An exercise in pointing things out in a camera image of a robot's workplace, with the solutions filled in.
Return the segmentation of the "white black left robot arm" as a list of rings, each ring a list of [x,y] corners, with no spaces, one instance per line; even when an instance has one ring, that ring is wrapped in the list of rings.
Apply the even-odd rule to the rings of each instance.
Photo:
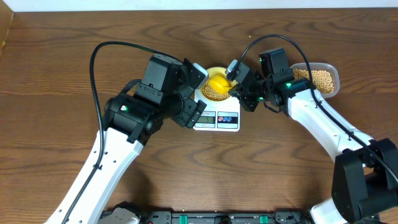
[[[153,55],[143,79],[106,103],[93,148],[47,223],[97,223],[120,178],[166,119],[194,127],[206,104],[191,96],[207,79],[197,63]]]

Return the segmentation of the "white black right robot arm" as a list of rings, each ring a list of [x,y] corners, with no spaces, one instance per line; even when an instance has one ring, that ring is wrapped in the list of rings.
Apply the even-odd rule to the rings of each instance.
[[[397,147],[375,140],[335,111],[306,77],[297,78],[284,49],[260,54],[261,72],[233,60],[229,94],[253,112],[259,103],[304,126],[334,162],[331,198],[310,209],[313,223],[357,223],[397,206]]]

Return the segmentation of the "yellow measuring scoop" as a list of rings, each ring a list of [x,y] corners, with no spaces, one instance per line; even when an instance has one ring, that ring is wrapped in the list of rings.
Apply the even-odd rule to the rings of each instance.
[[[221,95],[228,94],[230,89],[236,85],[235,81],[229,81],[223,75],[213,75],[209,80],[208,83],[210,87]]]

